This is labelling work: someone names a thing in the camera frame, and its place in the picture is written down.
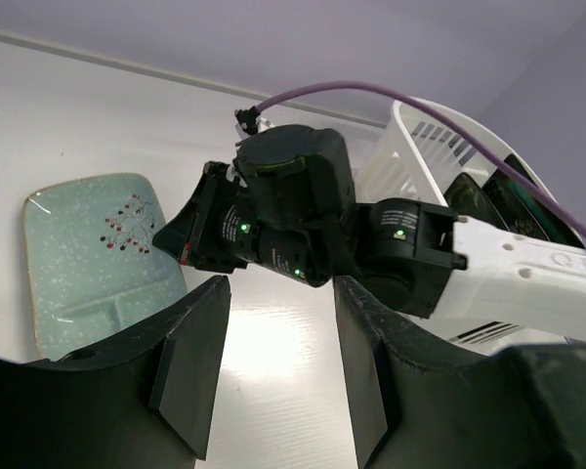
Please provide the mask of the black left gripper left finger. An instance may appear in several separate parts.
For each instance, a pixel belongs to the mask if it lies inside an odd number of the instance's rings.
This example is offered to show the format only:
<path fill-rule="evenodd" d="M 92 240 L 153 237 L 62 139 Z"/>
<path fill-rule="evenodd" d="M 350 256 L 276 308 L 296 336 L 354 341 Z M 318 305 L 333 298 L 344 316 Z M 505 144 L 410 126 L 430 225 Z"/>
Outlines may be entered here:
<path fill-rule="evenodd" d="M 230 316 L 214 276 L 52 362 L 0 359 L 0 468 L 191 468 L 206 456 Z"/>

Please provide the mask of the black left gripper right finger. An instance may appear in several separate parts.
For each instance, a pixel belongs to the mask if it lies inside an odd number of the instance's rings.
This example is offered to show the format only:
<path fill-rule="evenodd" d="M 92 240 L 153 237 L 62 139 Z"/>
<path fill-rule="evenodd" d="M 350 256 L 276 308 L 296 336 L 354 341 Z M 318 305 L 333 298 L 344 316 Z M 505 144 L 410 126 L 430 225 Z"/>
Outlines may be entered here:
<path fill-rule="evenodd" d="M 586 344 L 485 357 L 333 282 L 361 468 L 586 468 Z"/>

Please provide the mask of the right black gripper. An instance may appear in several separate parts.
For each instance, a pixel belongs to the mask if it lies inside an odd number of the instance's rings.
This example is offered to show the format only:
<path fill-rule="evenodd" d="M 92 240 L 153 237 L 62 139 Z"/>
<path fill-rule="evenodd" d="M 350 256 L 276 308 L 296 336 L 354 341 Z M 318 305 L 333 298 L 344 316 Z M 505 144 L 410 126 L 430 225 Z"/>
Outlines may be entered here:
<path fill-rule="evenodd" d="M 208 162 L 193 195 L 152 245 L 176 262 L 230 274 L 256 264 L 312 287 L 357 272 L 356 196 L 343 136 L 275 127 Z"/>

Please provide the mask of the light green speckled plate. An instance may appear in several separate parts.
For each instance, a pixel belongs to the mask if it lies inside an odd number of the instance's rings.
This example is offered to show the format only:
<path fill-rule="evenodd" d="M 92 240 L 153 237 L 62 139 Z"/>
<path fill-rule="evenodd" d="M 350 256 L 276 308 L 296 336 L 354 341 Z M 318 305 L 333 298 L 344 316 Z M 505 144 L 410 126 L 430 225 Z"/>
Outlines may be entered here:
<path fill-rule="evenodd" d="M 150 181 L 115 173 L 60 183 L 24 202 L 33 331 L 56 361 L 184 297 L 180 266 L 155 249 L 165 224 Z"/>

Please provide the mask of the black floral square plate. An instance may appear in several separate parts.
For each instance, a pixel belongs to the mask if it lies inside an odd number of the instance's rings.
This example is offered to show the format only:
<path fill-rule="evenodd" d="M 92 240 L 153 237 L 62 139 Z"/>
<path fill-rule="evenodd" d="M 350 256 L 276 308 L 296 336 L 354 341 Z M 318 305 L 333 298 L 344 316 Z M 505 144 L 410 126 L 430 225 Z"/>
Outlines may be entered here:
<path fill-rule="evenodd" d="M 460 173 L 444 193 L 447 204 L 460 215 L 471 216 L 500 227 L 501 219 L 490 200 L 476 181 L 467 173 Z"/>

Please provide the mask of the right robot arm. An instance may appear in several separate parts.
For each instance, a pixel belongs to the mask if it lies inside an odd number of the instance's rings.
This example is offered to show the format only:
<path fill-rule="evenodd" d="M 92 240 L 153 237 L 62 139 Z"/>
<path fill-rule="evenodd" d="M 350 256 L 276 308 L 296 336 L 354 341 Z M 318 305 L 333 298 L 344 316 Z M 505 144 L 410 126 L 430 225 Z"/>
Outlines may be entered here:
<path fill-rule="evenodd" d="M 586 468 L 586 343 L 486 357 L 418 320 L 586 327 L 574 250 L 405 198 L 356 201 L 346 143 L 285 125 L 209 162 L 153 239 L 177 262 L 332 282 L 361 468 Z"/>

